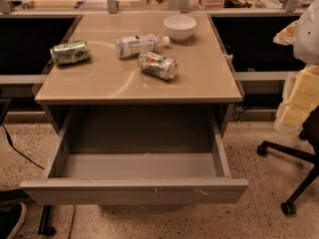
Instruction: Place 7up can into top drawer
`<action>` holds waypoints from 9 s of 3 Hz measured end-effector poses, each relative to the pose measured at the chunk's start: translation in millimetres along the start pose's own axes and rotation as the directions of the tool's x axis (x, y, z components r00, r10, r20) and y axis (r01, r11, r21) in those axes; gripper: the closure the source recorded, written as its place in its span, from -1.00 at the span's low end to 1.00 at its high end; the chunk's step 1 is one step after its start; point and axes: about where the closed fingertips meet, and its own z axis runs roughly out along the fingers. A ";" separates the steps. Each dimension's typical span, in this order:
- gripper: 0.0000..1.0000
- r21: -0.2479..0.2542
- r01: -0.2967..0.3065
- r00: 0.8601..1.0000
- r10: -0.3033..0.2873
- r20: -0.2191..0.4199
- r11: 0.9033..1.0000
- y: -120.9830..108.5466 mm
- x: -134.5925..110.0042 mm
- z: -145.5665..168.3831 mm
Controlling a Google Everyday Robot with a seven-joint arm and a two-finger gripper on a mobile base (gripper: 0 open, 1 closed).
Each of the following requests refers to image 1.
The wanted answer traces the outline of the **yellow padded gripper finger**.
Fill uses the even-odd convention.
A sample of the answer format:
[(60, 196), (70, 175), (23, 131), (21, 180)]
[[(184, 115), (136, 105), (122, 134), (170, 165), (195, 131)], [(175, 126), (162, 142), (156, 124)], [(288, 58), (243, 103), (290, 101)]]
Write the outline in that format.
[(283, 46), (293, 45), (296, 25), (297, 21), (290, 23), (287, 27), (275, 35), (273, 42)]
[(306, 65), (290, 72), (284, 84), (283, 101), (278, 108), (278, 123), (299, 128), (319, 106), (319, 66)]

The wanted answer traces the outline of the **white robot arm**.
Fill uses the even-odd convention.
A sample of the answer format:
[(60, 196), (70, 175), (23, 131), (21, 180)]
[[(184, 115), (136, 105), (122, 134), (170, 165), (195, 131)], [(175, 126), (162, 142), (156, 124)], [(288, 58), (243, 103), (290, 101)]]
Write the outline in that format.
[(288, 74), (283, 100), (276, 112), (274, 127), (293, 131), (319, 106), (319, 0), (314, 0), (298, 20), (277, 33), (273, 42), (292, 45), (294, 57), (305, 63), (298, 73)]

